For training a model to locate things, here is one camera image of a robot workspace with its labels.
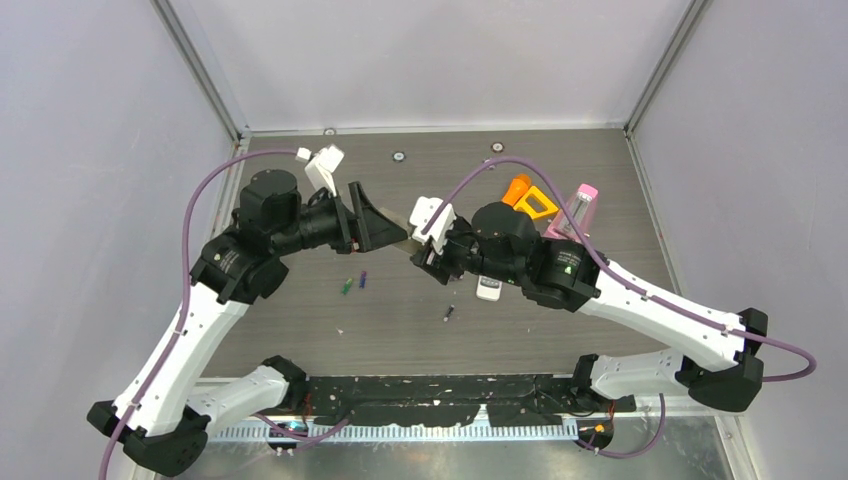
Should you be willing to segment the pink metronome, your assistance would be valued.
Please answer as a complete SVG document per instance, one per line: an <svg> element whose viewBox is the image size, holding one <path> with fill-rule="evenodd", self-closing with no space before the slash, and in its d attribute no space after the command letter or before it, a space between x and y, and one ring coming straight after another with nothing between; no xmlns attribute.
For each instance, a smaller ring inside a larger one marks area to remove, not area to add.
<svg viewBox="0 0 848 480"><path fill-rule="evenodd" d="M581 184L570 196L566 203L565 211L577 222L580 230L586 238L589 237L589 229L594 218L597 207L598 190L591 185ZM580 243L573 225L563 211L559 211L548 224L543 236L551 239L569 239Z"/></svg>

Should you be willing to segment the yellow triangle ruler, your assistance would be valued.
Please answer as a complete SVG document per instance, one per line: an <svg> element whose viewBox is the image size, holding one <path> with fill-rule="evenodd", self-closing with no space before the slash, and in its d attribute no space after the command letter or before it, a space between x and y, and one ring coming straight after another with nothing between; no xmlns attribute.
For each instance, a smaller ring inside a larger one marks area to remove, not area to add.
<svg viewBox="0 0 848 480"><path fill-rule="evenodd" d="M513 205L513 209L527 214L532 220L555 216L560 208L542 190L531 186Z"/></svg>

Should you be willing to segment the white grey remote control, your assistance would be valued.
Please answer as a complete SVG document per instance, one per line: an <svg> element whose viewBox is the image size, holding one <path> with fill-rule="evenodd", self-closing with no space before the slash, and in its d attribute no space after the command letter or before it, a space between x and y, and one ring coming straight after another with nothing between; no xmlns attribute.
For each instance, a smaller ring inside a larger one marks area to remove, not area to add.
<svg viewBox="0 0 848 480"><path fill-rule="evenodd" d="M493 278L479 276L475 296L484 301L497 302L501 297L502 282Z"/></svg>

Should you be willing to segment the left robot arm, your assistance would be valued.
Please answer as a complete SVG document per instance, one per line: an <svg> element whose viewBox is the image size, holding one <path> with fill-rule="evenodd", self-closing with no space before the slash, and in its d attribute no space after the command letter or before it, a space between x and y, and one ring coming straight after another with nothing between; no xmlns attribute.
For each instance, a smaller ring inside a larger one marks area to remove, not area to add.
<svg viewBox="0 0 848 480"><path fill-rule="evenodd" d="M182 474L223 429L266 409L304 409L307 374L281 356L207 394L194 385L232 327L284 282L284 257L328 246L365 253L406 240L403 222L378 210L359 183L343 201L327 189L303 200L296 177L265 170L241 190L232 223L210 240L188 274L182 302L137 379L117 398L95 403L88 421L121 444L138 466Z"/></svg>

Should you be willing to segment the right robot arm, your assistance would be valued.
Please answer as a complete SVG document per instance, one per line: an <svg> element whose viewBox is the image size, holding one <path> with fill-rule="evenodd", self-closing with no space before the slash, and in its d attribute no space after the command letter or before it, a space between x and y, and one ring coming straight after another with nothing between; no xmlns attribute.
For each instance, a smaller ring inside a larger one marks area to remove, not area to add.
<svg viewBox="0 0 848 480"><path fill-rule="evenodd" d="M463 273L488 277L540 306L611 320L664 344L646 354L581 356L570 392L584 410L665 394L738 413L761 391L760 344L744 336L766 333L763 312L721 312L677 295L661 303L664 289L605 257L593 259L578 242L542 236L530 216L501 202L465 220L440 199L421 197L409 222L420 246L412 262L442 284Z"/></svg>

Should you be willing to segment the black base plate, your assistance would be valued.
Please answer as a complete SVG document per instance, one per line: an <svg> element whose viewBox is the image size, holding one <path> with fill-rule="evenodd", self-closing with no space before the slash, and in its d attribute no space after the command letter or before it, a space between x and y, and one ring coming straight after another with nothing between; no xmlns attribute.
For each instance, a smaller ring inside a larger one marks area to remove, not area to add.
<svg viewBox="0 0 848 480"><path fill-rule="evenodd" d="M452 427L484 413L493 427L554 426L566 417L635 410L631 396L606 399L553 374L313 376L296 407L321 425Z"/></svg>

